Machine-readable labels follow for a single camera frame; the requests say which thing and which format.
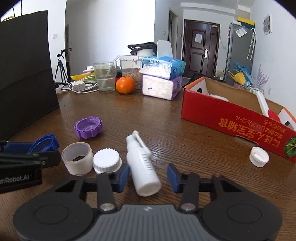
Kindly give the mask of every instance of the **blue tissue package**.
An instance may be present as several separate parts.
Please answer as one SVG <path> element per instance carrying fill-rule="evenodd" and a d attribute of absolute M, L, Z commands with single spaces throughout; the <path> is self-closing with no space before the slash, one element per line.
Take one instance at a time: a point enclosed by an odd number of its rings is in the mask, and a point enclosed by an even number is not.
<path fill-rule="evenodd" d="M 160 58 L 157 58 L 157 56 L 144 57 L 140 67 L 140 73 L 169 80 L 182 75 L 185 65 L 186 63 L 184 61 L 168 56 Z"/>

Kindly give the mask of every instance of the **wooden table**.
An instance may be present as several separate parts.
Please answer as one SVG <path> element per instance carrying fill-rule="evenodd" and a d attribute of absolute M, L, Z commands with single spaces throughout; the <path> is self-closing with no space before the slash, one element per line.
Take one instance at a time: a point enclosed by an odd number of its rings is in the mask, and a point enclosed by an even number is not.
<path fill-rule="evenodd" d="M 152 152 L 151 161 L 163 183 L 159 193 L 150 197 L 136 194 L 132 180 L 121 194 L 115 194 L 118 205 L 178 204 L 181 194 L 174 194 L 166 178 L 168 163 L 180 171 L 197 172 L 210 178 L 220 173 L 250 191 L 277 205 L 283 214 L 283 225 L 277 240 L 296 240 L 296 167 L 294 163 L 271 152 L 264 168 L 249 161 L 253 144 L 210 128 L 181 119 L 182 94 L 173 101 L 112 93 L 59 93 L 60 109 L 38 119 L 11 138 L 11 141 L 35 141 L 53 133 L 60 152 L 71 143 L 80 141 L 74 131 L 75 122 L 83 117 L 98 116 L 103 120 L 103 133 L 86 140 L 94 152 L 102 148 L 116 149 L 126 162 L 126 137 L 138 130 Z M 43 184 L 0 195 L 0 241 L 19 240 L 12 218 L 16 209 L 38 194 L 69 177 L 63 162 L 58 167 L 43 170 Z M 95 177 L 92 170 L 87 177 Z M 207 193 L 200 194 L 200 206 L 210 201 Z M 87 203 L 96 207 L 96 195 L 91 193 Z"/>

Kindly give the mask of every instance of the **white ridged cap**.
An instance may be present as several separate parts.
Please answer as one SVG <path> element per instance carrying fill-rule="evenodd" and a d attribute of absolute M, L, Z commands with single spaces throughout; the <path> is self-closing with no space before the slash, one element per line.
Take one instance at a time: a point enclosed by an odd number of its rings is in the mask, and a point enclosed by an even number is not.
<path fill-rule="evenodd" d="M 269 155 L 260 147 L 253 147 L 250 153 L 250 161 L 257 167 L 264 167 L 269 161 Z"/>
<path fill-rule="evenodd" d="M 121 164 L 121 158 L 114 149 L 102 149 L 94 155 L 94 170 L 97 174 L 116 172 L 121 167 Z"/>

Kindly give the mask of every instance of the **tissue pack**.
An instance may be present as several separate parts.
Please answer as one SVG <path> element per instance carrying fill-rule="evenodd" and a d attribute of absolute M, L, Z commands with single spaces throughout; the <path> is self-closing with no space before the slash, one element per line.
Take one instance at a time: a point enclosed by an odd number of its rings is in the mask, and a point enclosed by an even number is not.
<path fill-rule="evenodd" d="M 170 80 L 155 76 L 143 75 L 143 94 L 162 99 L 172 100 L 181 90 L 182 76 Z"/>
<path fill-rule="evenodd" d="M 160 58 L 156 56 L 144 57 L 140 67 L 140 73 L 169 80 L 182 75 L 185 65 L 186 63 L 184 61 L 168 56 Z"/>

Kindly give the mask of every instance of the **yellow plastic object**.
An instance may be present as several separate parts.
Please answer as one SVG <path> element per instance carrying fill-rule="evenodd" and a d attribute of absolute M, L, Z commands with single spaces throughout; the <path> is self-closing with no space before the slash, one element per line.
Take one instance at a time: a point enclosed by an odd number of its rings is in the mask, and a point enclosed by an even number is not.
<path fill-rule="evenodd" d="M 238 72 L 236 75 L 228 71 L 228 74 L 231 76 L 231 78 L 234 79 L 235 82 L 239 83 L 240 85 L 244 85 L 246 82 L 246 78 L 244 77 L 244 74 L 241 72 Z"/>
<path fill-rule="evenodd" d="M 255 22 L 254 21 L 248 20 L 246 18 L 237 17 L 237 20 L 240 21 L 240 22 L 244 22 L 244 23 L 247 23 L 247 24 L 250 24 L 250 25 L 255 26 Z"/>
<path fill-rule="evenodd" d="M 94 74 L 94 72 L 87 72 L 87 73 L 83 73 L 83 74 L 78 74 L 78 75 L 74 75 L 74 76 L 71 76 L 71 79 L 72 80 L 81 80 L 85 77 L 88 77 L 90 75 Z"/>

